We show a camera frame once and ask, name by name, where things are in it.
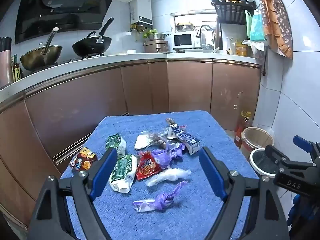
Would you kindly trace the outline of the dark orange snack packet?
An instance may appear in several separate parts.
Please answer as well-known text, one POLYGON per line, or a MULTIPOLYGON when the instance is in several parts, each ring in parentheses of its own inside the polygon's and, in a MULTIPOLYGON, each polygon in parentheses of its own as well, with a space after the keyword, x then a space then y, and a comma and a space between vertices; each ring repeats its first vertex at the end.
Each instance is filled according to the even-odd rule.
POLYGON ((97 161, 97 155, 89 148, 83 147, 69 162, 71 169, 76 171, 87 171, 97 161))

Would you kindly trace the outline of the green white carton front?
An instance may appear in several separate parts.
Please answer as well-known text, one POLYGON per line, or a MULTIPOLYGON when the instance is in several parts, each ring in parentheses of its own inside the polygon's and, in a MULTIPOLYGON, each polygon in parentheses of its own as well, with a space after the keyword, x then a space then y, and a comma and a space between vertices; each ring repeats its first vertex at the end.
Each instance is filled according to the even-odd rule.
POLYGON ((109 177, 109 185, 115 192, 129 193, 137 171, 137 158, 128 154, 117 160, 109 177))

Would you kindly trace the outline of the green white carton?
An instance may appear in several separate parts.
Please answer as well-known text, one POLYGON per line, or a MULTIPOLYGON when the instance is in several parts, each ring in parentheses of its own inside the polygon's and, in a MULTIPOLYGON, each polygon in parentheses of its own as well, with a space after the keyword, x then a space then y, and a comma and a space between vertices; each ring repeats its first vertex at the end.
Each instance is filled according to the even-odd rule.
POLYGON ((105 148, 106 150, 108 150, 109 148, 114 148, 117 151, 118 159, 120 159, 125 156, 126 141, 119 133, 117 133, 107 138, 105 148))
POLYGON ((129 193, 137 171, 137 158, 128 154, 117 160, 109 177, 109 185, 115 192, 129 193))

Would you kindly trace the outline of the green white carton back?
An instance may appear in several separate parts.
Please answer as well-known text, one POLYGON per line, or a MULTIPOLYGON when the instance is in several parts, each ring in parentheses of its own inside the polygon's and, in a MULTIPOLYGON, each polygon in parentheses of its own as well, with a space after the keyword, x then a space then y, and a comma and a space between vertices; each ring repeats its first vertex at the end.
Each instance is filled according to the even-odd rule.
POLYGON ((108 150, 109 148, 114 148, 117 151, 118 159, 120 159, 125 156, 126 141, 119 133, 117 133, 107 138, 105 148, 106 150, 108 150))

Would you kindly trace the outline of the white plastic wrap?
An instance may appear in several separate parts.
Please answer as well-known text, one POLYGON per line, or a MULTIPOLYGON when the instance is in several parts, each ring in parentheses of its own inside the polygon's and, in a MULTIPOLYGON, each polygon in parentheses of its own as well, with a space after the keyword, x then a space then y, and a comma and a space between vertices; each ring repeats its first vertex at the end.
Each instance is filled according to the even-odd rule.
POLYGON ((181 168, 170 168, 152 176, 145 182, 147 187, 155 186, 163 181, 177 181, 179 179, 187 179, 191 175, 191 170, 183 170, 181 168))

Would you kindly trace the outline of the red snack wrapper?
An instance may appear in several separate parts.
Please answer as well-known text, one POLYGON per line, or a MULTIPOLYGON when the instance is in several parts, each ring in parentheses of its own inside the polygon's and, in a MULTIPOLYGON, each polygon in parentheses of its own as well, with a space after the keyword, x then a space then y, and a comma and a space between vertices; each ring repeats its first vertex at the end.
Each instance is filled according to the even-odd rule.
POLYGON ((140 151, 138 155, 139 163, 136 172, 137 180, 146 179, 161 172, 162 169, 160 165, 156 163, 150 151, 140 151))

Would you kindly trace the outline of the purple wrapper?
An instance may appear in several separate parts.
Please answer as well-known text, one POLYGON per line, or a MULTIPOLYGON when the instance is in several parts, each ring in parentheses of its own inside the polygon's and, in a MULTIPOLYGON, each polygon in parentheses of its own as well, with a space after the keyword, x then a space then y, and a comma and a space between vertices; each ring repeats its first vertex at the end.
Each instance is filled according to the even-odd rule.
POLYGON ((168 145, 164 150, 152 150, 151 155, 160 168, 164 170, 170 167, 172 160, 181 159, 183 157, 184 150, 185 145, 181 142, 177 142, 175 144, 168 145))
POLYGON ((187 184, 188 182, 184 180, 178 183, 171 193, 159 194, 155 199, 136 200, 132 202, 133 209, 138 213, 165 210, 180 194, 182 187, 187 184))

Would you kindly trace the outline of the purple wrapper front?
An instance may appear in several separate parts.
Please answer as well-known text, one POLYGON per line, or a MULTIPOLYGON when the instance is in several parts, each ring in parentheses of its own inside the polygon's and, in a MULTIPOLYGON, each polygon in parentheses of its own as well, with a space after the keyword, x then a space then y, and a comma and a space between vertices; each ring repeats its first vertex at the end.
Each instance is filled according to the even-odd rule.
POLYGON ((155 199, 136 200, 132 202, 133 209, 138 213, 165 210, 180 194, 182 187, 187 184, 188 182, 184 180, 178 183, 171 193, 159 194, 155 199))

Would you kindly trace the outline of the white paper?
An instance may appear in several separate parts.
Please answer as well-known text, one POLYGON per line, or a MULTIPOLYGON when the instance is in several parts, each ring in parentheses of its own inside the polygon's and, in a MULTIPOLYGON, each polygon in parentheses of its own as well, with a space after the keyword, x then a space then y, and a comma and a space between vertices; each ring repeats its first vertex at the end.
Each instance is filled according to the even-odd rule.
POLYGON ((139 135, 136 139, 135 150, 141 150, 148 147, 152 143, 152 139, 148 134, 139 135))

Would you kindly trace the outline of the blue milk carton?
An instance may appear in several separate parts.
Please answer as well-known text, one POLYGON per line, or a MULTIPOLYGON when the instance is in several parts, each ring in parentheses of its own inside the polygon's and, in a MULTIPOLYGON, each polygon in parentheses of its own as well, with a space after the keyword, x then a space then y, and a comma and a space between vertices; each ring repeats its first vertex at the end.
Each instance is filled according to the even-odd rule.
POLYGON ((189 152, 189 155, 195 154, 201 148, 201 141, 186 132, 184 129, 180 128, 180 126, 178 126, 177 124, 172 124, 169 126, 167 138, 177 139, 178 141, 184 143, 189 152))

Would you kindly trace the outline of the clear plastic bag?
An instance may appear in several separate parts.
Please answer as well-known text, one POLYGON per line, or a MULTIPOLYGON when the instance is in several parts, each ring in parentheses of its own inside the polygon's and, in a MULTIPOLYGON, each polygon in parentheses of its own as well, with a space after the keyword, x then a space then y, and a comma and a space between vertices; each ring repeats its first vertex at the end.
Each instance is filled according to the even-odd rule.
POLYGON ((155 146, 159 146, 159 148, 161 149, 166 149, 168 145, 172 145, 176 143, 174 139, 167 138, 168 128, 162 129, 160 132, 143 131, 140 133, 140 135, 142 134, 148 134, 152 139, 152 143, 148 147, 155 145, 155 146))

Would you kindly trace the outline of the beige lined trash bin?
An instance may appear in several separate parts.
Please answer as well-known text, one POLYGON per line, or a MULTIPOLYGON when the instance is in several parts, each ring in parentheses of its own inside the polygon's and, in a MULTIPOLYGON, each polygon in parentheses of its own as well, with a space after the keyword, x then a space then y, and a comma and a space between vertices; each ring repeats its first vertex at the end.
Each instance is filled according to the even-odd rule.
POLYGON ((265 148, 267 145, 274 145, 274 139, 265 130, 258 127, 248 127, 241 133, 240 151, 246 159, 251 152, 258 148, 265 148))

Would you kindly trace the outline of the yellow container on counter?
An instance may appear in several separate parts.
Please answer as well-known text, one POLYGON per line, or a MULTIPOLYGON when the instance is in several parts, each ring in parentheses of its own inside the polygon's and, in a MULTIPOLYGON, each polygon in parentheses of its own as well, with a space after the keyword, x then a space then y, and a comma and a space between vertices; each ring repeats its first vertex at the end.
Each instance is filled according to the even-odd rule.
POLYGON ((238 56, 247 57, 247 45, 242 44, 240 41, 236 41, 235 43, 235 54, 238 56))

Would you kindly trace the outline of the black wok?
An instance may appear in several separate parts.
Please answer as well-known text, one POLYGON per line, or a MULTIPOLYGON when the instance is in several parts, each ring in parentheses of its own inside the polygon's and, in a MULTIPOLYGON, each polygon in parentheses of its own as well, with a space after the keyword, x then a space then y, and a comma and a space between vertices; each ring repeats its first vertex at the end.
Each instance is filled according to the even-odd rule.
POLYGON ((97 55, 104 56, 104 52, 108 50, 112 42, 112 38, 105 36, 105 32, 113 21, 113 17, 109 18, 98 35, 92 31, 87 37, 75 42, 72 48, 76 55, 83 59, 97 55))

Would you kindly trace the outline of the teal plastic bag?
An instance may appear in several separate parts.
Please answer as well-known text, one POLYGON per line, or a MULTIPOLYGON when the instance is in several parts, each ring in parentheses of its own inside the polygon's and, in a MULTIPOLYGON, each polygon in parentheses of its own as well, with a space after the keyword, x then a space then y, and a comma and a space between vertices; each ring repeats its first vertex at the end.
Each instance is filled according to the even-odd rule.
POLYGON ((245 10, 246 16, 246 28, 247 37, 252 42, 263 42, 265 41, 263 17, 259 9, 256 9, 251 15, 248 10, 245 10))

